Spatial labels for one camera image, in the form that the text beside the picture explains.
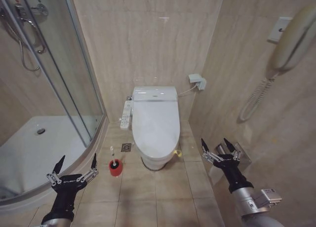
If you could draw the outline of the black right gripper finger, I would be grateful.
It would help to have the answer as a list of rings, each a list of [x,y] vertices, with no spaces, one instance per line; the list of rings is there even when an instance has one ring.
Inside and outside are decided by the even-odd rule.
[[[230,153],[233,155],[233,159],[240,161],[241,158],[241,151],[237,148],[235,148],[235,146],[229,142],[226,138],[224,138],[224,142],[225,145],[227,146],[228,150],[230,151]]]
[[[216,155],[215,153],[210,152],[203,138],[201,138],[201,148],[202,148],[202,157],[204,157],[208,162],[213,163],[214,161],[217,161],[217,162],[223,161],[223,158],[221,158],[219,155]]]

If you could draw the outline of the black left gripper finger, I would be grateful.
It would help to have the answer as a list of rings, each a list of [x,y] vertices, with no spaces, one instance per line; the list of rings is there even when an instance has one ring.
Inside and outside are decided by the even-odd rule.
[[[62,158],[55,164],[55,166],[53,168],[53,171],[46,175],[48,180],[51,182],[52,186],[56,186],[57,184],[61,184],[62,183],[62,181],[58,177],[58,174],[61,171],[64,159],[65,159],[65,155],[63,155]]]
[[[97,175],[99,174],[98,168],[97,168],[97,154],[94,154],[91,168],[89,171],[81,175],[79,178],[76,179],[76,182],[89,183],[91,180],[93,180]]]

